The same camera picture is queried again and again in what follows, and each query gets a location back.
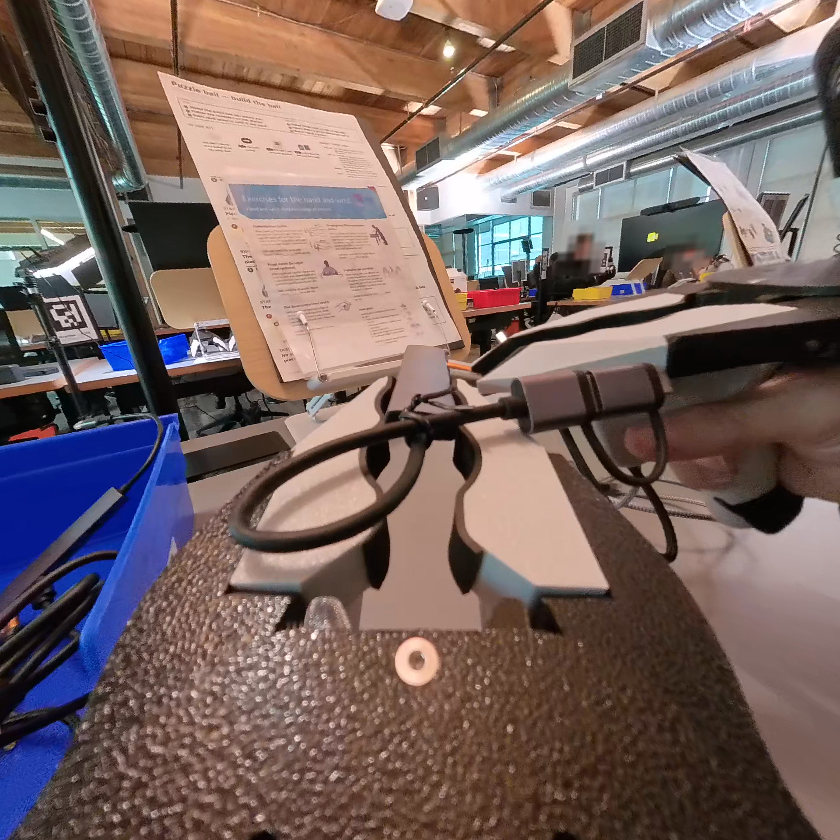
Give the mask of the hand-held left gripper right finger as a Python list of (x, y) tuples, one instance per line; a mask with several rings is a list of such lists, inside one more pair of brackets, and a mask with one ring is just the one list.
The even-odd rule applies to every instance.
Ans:
[(458, 588), (535, 606), (603, 597), (610, 585), (550, 457), (514, 421), (489, 417), (454, 436), (463, 479), (448, 544)]

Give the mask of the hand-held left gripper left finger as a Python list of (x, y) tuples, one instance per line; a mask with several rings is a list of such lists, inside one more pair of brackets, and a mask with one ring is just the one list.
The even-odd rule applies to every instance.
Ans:
[[(393, 380), (383, 377), (351, 402), (338, 406), (323, 423), (310, 423), (306, 437), (292, 456), (335, 438), (378, 425), (390, 398)], [(309, 468), (283, 485), (268, 500), (257, 527), (299, 531), (321, 527), (369, 507), (383, 489), (378, 479), (391, 460), (389, 444), (354, 450)], [(362, 595), (378, 589), (390, 563), (386, 520), (352, 538), (292, 553), (261, 553), (246, 549), (230, 580), (238, 592), (281, 595)]]

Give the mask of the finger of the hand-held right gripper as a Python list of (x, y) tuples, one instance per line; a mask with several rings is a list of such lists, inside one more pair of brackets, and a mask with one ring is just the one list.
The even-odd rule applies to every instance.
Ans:
[(570, 316), (559, 317), (526, 329), (481, 355), (471, 365), (479, 376), (494, 371), (514, 354), (539, 342), (576, 339), (599, 330), (633, 327), (697, 305), (701, 291), (656, 291), (635, 298), (589, 308)]
[(509, 393), (514, 380), (556, 371), (598, 371), (645, 363), (663, 370), (667, 354), (667, 340), (661, 334), (598, 330), (579, 337), (531, 343), (483, 374), (476, 386), (480, 394), (487, 396)]

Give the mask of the dark grey USB hub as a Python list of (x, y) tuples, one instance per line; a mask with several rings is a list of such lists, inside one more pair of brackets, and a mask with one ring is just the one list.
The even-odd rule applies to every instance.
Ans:
[(120, 488), (108, 489), (97, 499), (77, 520), (69, 525), (59, 537), (52, 542), (25, 570), (15, 577), (5, 588), (1, 595), (2, 630), (12, 621), (21, 610), (22, 606), (14, 604), (26, 594), (34, 585), (46, 583), (48, 572), (54, 571), (63, 560), (78, 546), (87, 536), (95, 531), (115, 510), (122, 504), (129, 490), (140, 480), (145, 472), (154, 465), (154, 462), (161, 450), (165, 437), (165, 425), (161, 418), (152, 413), (134, 413), (120, 415), (108, 421), (104, 419), (90, 420), (83, 422), (82, 426), (88, 430), (112, 426), (120, 421), (127, 422), (151, 421), (155, 425), (156, 433), (154, 444), (142, 466), (135, 474), (126, 481)]

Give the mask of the blue bin with tag sticker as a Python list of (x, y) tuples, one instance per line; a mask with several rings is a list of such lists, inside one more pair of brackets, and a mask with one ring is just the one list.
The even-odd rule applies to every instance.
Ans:
[[(156, 460), (124, 499), (70, 555), (118, 551), (56, 583), (63, 592), (88, 573), (104, 582), (80, 624), (80, 648), (55, 674), (32, 689), (21, 711), (57, 707), (88, 693), (141, 598), (174, 553), (193, 535), (177, 417), (163, 418)], [(121, 488), (142, 466), (157, 434), (151, 421), (2, 447), (1, 588), (6, 588), (51, 543), (110, 489)], [(1, 759), (1, 837), (9, 837), (56, 772), (71, 741), (63, 723), (28, 735)]]

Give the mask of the grey desk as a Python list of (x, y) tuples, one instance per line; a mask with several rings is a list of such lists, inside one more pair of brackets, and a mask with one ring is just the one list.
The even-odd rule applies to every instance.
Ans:
[[(419, 490), (444, 487), (416, 523), (392, 517), (391, 568), (361, 603), (364, 628), (478, 628), (444, 557), (441, 528), (457, 475), (451, 448), (427, 456)], [(427, 536), (425, 519), (440, 529)], [(808, 500), (777, 535), (675, 522), (673, 565), (729, 657), (784, 781), (824, 838), (838, 838), (838, 510)]]

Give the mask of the neighbouring office desk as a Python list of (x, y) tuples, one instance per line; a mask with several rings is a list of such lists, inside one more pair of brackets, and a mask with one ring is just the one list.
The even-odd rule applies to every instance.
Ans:
[[(243, 369), (242, 362), (237, 355), (232, 358), (214, 356), (207, 360), (184, 360), (168, 364), (165, 367), (172, 379), (185, 375), (203, 375), (216, 371), (227, 373)], [(135, 370), (113, 371), (108, 362), (100, 359), (72, 360), (70, 368), (79, 390), (82, 392), (107, 389), (116, 385), (137, 384), (140, 381)], [(1, 399), (56, 392), (62, 389), (67, 391), (69, 386), (64, 375), (58, 371), (57, 373), (29, 377), (23, 381), (2, 384)]]

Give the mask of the person's right hand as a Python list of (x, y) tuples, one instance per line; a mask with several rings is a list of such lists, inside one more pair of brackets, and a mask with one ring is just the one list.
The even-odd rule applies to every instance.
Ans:
[(664, 421), (670, 463), (688, 487), (719, 490), (754, 449), (776, 454), (789, 492), (839, 502), (839, 370), (782, 370), (726, 402), (693, 406)]

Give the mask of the large black monitor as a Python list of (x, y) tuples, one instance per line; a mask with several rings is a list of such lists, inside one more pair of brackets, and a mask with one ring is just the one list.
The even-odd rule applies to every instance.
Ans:
[(617, 269), (628, 272), (644, 259), (661, 258), (662, 270), (672, 269), (686, 254), (712, 258), (720, 254), (722, 218), (726, 212), (720, 200), (678, 202), (658, 213), (625, 217), (617, 247)]

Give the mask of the ventilation grille box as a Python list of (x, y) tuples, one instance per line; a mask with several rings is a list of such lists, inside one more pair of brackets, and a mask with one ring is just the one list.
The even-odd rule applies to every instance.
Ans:
[(605, 68), (624, 67), (647, 47), (648, 2), (628, 2), (572, 44), (571, 89), (583, 89)]

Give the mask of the sheet with blue banner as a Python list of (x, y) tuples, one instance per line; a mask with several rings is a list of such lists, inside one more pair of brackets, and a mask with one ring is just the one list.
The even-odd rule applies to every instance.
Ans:
[(265, 292), (266, 335), (282, 334), (304, 378), (460, 343), (390, 185), (240, 171), (226, 199)]

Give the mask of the tan wooden board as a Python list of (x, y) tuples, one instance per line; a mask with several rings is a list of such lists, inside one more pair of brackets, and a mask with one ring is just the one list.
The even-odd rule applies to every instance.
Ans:
[(192, 331), (198, 322), (228, 323), (212, 269), (159, 269), (150, 283), (170, 328)]

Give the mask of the fiducial marker board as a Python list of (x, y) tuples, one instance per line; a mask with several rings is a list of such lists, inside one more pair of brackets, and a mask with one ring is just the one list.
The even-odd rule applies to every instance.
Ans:
[(43, 302), (60, 344), (71, 346), (99, 342), (100, 332), (82, 296), (43, 297)]

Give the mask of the black panel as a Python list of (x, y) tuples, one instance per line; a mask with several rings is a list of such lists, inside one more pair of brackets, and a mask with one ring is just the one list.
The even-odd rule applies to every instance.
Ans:
[(210, 203), (128, 202), (153, 271), (210, 268), (207, 240), (218, 226)]

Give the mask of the large printed instruction sheet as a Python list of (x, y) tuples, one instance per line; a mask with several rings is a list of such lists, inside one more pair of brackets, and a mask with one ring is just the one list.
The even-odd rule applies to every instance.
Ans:
[(360, 121), (349, 114), (207, 87), (164, 72), (159, 80), (281, 378), (315, 378), (320, 374), (303, 377), (280, 332), (266, 335), (259, 317), (265, 292), (242, 235), (233, 226), (233, 212), (226, 209), (226, 183), (231, 175), (246, 172), (269, 179), (326, 177), (390, 185), (426, 255), (415, 216), (394, 183), (391, 166)]

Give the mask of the black metal pole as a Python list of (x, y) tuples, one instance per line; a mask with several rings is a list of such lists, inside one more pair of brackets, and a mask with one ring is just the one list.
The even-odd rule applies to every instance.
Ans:
[(119, 224), (112, 189), (83, 118), (45, 4), (11, 1), (7, 6), (45, 104), (49, 125), (56, 135), (59, 156), (70, 178), (146, 405), (157, 415), (180, 415), (172, 379), (165, 368)]

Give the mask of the silver ventilation duct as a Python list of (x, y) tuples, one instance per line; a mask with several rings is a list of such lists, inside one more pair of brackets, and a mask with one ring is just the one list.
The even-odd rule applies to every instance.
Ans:
[(102, 131), (117, 156), (118, 193), (146, 189), (148, 180), (92, 2), (48, 1), (58, 37), (87, 91)]
[(480, 183), (505, 196), (529, 192), (813, 99), (814, 59), (814, 49), (786, 56), (755, 53), (518, 158), (483, 175)]

